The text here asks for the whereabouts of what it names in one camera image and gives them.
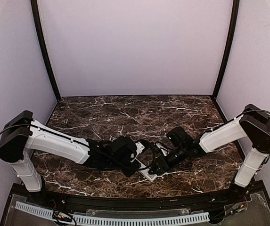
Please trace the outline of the white remote control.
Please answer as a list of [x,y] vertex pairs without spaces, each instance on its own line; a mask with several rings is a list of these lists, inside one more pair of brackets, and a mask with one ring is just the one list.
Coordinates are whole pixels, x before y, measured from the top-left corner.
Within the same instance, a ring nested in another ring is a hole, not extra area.
[[150,174],[149,173],[150,168],[147,168],[147,169],[142,170],[143,168],[146,168],[147,166],[145,164],[143,164],[138,159],[135,159],[134,161],[136,161],[137,163],[140,164],[140,168],[139,168],[140,171],[139,171],[139,173],[142,174],[148,181],[153,182],[153,181],[156,180],[156,178],[158,177],[158,175],[156,175],[156,174]]

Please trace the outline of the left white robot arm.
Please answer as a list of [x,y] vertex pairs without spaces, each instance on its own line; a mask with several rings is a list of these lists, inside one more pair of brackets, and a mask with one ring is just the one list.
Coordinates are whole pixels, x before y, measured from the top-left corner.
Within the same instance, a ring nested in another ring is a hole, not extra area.
[[140,169],[135,158],[144,148],[141,142],[124,136],[114,141],[69,136],[34,120],[30,111],[21,112],[0,132],[0,159],[11,165],[31,193],[42,191],[44,182],[30,160],[28,149],[63,157],[88,168],[122,170],[130,176]]

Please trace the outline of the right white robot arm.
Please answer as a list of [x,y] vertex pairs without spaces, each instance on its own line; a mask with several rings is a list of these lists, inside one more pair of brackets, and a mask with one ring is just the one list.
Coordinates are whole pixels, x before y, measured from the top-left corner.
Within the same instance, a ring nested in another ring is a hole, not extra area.
[[149,167],[149,174],[162,175],[186,158],[199,158],[217,151],[220,147],[241,140],[250,142],[242,165],[233,179],[237,187],[245,188],[270,156],[270,112],[253,104],[228,122],[192,138],[182,127],[167,134],[174,146],[166,156],[158,157]]

